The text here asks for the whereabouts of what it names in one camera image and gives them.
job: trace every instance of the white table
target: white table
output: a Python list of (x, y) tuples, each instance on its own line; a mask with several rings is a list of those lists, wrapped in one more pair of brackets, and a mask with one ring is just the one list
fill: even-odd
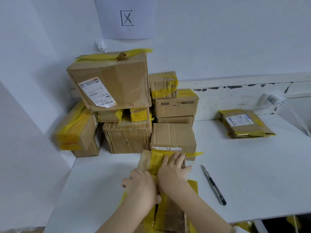
[[(193, 125), (197, 151), (204, 154), (193, 162), (189, 179), (198, 181), (199, 195), (229, 223), (311, 212), (311, 139), (278, 115), (261, 119), (277, 136), (231, 140), (219, 121)], [(44, 232), (94, 233), (117, 208), (121, 180), (139, 157), (110, 154), (106, 146), (98, 157), (78, 158)]]

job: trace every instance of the forearm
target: forearm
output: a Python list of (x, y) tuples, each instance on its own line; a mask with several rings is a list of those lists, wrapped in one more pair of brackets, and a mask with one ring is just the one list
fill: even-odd
[(233, 228), (219, 216), (190, 185), (185, 184), (171, 199), (185, 212), (198, 233), (229, 233)]
[(144, 217), (134, 202), (125, 199), (96, 233), (133, 233)]

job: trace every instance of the right hand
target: right hand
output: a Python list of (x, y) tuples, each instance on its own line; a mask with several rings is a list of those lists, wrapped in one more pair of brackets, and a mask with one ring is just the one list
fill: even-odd
[(187, 175), (192, 166), (181, 168), (185, 159), (184, 153), (176, 152), (172, 158), (166, 155), (158, 171), (159, 188), (164, 191), (170, 198), (179, 193), (179, 190), (188, 185)]

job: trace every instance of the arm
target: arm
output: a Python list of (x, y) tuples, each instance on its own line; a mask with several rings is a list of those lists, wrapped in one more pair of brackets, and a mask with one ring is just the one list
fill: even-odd
[(160, 203), (156, 184), (147, 171), (134, 169), (130, 178), (123, 179), (127, 196), (113, 215), (96, 233), (132, 233), (155, 204)]
[(198, 233), (230, 233), (234, 229), (219, 216), (187, 182), (191, 166), (181, 169), (185, 154), (177, 152), (169, 161), (163, 159), (158, 172), (159, 187), (185, 212)]

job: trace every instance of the hand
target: hand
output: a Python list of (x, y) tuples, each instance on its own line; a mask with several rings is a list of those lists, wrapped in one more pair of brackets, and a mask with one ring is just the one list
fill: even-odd
[(144, 217), (154, 205), (161, 202), (161, 196), (157, 195), (157, 187), (148, 171), (134, 169), (129, 178), (122, 180), (122, 186), (127, 191), (125, 201), (130, 204)]
[(169, 157), (165, 156), (159, 168), (159, 187), (171, 199), (173, 199), (175, 194), (179, 193), (181, 188), (189, 185), (187, 175), (191, 171), (192, 166), (181, 168), (185, 157), (184, 153), (179, 154), (179, 152), (176, 152), (169, 161)]

